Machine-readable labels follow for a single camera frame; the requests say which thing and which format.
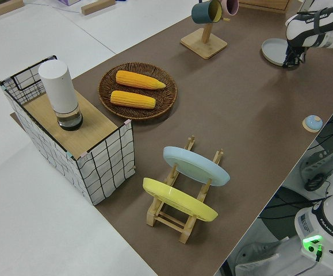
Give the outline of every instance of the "white cylindrical speaker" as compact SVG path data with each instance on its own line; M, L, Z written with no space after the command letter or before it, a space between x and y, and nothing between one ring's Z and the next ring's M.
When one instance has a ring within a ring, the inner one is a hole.
M59 125L67 131L78 129L83 117L68 66L61 60L48 60L40 65L39 75Z

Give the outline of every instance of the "green light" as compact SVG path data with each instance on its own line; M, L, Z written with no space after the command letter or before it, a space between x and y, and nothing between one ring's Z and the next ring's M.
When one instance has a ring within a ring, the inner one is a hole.
M303 246L306 250L309 251L309 246L313 246L314 244L318 243L319 241L321 241L322 236L320 235L315 235L312 237L306 237L305 239L303 239Z

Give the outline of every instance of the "mug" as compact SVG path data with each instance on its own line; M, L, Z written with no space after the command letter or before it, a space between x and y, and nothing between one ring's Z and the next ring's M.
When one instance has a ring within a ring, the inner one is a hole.
M223 8L218 0L195 4L192 8L192 19L197 24L216 23L221 19Z
M219 0L223 7L223 17L234 16L238 12L238 0Z

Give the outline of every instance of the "pink mug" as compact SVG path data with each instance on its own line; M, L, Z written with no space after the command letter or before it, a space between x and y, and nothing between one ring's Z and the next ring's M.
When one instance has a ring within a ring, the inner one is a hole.
M234 16L238 12L238 0L219 0L223 7L223 17Z

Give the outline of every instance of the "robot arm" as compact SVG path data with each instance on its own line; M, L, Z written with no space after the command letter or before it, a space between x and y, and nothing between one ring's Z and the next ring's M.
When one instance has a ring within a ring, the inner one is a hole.
M287 20L288 48L283 67L304 62L301 57L309 47L333 48L333 6L321 7L325 2L315 0L308 12L299 12Z

